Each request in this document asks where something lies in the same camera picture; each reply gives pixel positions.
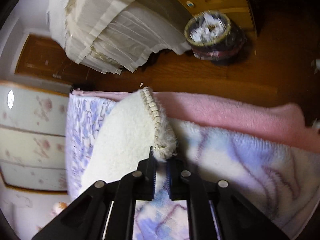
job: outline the crumpled paper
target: crumpled paper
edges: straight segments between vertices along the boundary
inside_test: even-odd
[[[199,27],[190,33],[194,42],[210,42],[218,38],[226,30],[226,26],[220,19],[213,18],[212,15],[204,13]]]

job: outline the metal screw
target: metal screw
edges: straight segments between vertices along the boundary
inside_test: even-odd
[[[219,187],[228,187],[229,183],[227,181],[225,181],[225,180],[220,180],[218,182],[218,185],[219,185]]]
[[[95,186],[96,188],[101,188],[101,187],[104,186],[104,184],[105,184],[104,181],[98,180],[98,181],[96,181],[96,183],[94,184],[94,186]]]
[[[141,172],[141,171],[134,171],[134,172],[132,173],[132,176],[134,176],[134,177],[136,177],[136,178],[141,177],[141,176],[142,176],[142,172]]]
[[[184,178],[185,177],[190,177],[191,176],[191,172],[190,171],[186,171],[186,170],[182,171],[181,172],[181,176],[184,177]]]

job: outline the white fleece blanket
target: white fleece blanket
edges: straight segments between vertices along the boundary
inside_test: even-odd
[[[99,99],[110,105],[106,112],[112,111],[104,118],[89,165],[84,168],[82,192],[96,180],[121,179],[136,169],[138,161],[148,157],[154,130],[139,96],[139,92],[134,93],[115,107],[112,101]],[[291,239],[298,236],[320,197],[318,154],[220,128],[177,119],[170,122],[179,152],[185,155],[191,171],[209,181],[229,181]],[[136,205],[133,239],[188,238],[186,203],[169,199],[165,181],[161,166],[155,199]]]

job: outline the floral pattern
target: floral pattern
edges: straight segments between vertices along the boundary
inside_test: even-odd
[[[137,201],[133,240],[187,240],[187,201],[172,201],[167,185],[166,165],[157,166],[153,201]]]
[[[67,190],[65,138],[0,128],[0,168],[13,186]]]
[[[59,106],[59,111],[60,111],[61,114],[64,114],[65,111],[66,111],[66,107],[64,105],[60,105]]]
[[[52,110],[52,101],[50,98],[40,99],[39,96],[36,96],[36,100],[39,103],[39,106],[35,109],[34,114],[37,115],[40,119],[49,121],[47,113]]]
[[[78,197],[81,176],[87,167],[105,116],[116,102],[70,94],[66,125],[66,165],[68,192],[71,199]]]

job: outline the pink blanket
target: pink blanket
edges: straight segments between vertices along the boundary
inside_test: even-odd
[[[73,94],[120,101],[130,93],[74,91]],[[320,135],[316,129],[305,127],[302,110],[296,104],[264,108],[203,94],[155,92],[154,96],[168,117],[320,153]]]

